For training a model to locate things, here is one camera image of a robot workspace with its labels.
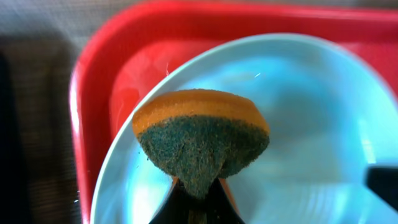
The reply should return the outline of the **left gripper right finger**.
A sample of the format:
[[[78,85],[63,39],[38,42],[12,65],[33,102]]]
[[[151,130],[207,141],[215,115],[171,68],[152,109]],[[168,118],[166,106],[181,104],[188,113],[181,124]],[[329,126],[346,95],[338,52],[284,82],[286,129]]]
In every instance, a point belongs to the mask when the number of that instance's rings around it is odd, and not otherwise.
[[[244,224],[219,179],[215,179],[209,188],[205,205],[207,224]]]

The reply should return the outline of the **orange green sponge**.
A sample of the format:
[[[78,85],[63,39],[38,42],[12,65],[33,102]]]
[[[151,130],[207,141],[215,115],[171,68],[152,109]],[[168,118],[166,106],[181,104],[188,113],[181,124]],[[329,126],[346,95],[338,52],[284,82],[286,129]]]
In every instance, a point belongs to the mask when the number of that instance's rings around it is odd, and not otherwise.
[[[237,174],[270,143],[269,126],[251,100],[216,90],[160,95],[134,113],[132,129],[154,165],[199,199],[215,179]]]

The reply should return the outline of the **white plate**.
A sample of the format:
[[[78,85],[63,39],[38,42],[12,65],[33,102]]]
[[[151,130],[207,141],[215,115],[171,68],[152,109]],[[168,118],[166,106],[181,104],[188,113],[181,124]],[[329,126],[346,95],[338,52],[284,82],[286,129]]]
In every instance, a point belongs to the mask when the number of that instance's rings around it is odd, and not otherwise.
[[[397,168],[397,101],[360,58],[319,38],[265,34],[211,49],[143,98],[187,89],[254,102],[264,153],[222,185],[244,223],[396,223],[366,187],[371,166]]]

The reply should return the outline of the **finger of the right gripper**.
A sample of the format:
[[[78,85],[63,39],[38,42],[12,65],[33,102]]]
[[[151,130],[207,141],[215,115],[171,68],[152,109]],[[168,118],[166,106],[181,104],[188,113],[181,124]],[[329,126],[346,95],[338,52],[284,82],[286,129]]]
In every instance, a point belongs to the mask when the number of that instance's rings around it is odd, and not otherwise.
[[[371,166],[365,185],[395,211],[398,206],[398,170],[396,167]]]

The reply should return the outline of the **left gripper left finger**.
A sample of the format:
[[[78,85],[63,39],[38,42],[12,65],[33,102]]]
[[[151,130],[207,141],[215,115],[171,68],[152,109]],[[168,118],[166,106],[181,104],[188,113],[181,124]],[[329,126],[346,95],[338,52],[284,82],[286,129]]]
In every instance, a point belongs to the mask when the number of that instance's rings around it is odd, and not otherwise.
[[[188,224],[189,195],[179,179],[174,184],[160,210],[149,224]]]

